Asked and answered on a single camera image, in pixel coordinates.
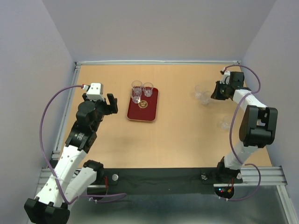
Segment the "clear glass corner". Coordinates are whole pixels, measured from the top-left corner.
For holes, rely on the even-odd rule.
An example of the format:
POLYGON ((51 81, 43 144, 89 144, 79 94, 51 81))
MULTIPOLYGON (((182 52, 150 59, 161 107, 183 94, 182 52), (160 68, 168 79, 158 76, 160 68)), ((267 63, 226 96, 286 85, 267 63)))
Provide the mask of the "clear glass corner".
POLYGON ((208 105, 211 101, 211 95, 212 93, 210 91, 205 91, 202 93, 202 96, 201 96, 201 104, 202 105, 208 105))

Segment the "clear glass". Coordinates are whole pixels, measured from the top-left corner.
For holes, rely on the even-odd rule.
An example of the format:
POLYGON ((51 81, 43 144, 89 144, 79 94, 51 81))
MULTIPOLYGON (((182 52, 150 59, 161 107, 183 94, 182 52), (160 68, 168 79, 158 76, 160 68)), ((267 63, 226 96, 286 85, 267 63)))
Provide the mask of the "clear glass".
POLYGON ((135 80, 131 84, 132 90, 134 91, 135 94, 141 95, 142 93, 142 82, 139 80, 135 80))
POLYGON ((146 82, 142 85, 142 89, 145 97, 151 97, 153 93, 153 88, 154 88, 153 84, 149 82, 146 82))
POLYGON ((198 84, 195 86, 194 90, 195 90, 195 97, 196 99, 199 100, 201 99, 203 93, 206 91, 206 88, 203 85, 198 84))
POLYGON ((223 117, 222 120, 218 123, 219 128, 223 131, 228 131, 231 126, 231 120, 232 118, 230 116, 223 117))
POLYGON ((135 104, 140 103, 142 92, 140 90, 132 90, 131 91, 131 99, 135 104))

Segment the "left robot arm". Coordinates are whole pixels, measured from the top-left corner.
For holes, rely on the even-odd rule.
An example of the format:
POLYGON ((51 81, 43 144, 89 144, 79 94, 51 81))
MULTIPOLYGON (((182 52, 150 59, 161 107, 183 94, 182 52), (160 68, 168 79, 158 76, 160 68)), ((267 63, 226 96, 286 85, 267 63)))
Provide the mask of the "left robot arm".
POLYGON ((89 160, 73 177, 78 165, 86 157, 97 138, 97 130, 104 116, 118 112, 117 98, 107 94, 83 94, 76 120, 66 139, 61 157, 51 175, 35 198, 27 199, 24 209, 34 224, 65 224, 76 200, 91 184, 103 181, 103 164, 89 160))

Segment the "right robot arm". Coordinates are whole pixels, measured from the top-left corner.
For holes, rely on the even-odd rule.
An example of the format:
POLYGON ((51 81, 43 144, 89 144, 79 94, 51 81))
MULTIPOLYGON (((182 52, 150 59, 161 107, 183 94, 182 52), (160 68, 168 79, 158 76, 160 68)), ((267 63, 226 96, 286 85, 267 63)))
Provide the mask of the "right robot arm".
POLYGON ((239 128, 239 142, 232 146, 232 151, 224 156, 214 171, 214 178, 226 182, 239 178, 245 161, 258 149, 271 145, 275 139, 278 110, 261 103, 251 91, 244 86, 244 73, 223 71, 220 81, 211 95, 212 99, 231 99, 237 103, 236 110, 242 109, 243 119, 239 128))

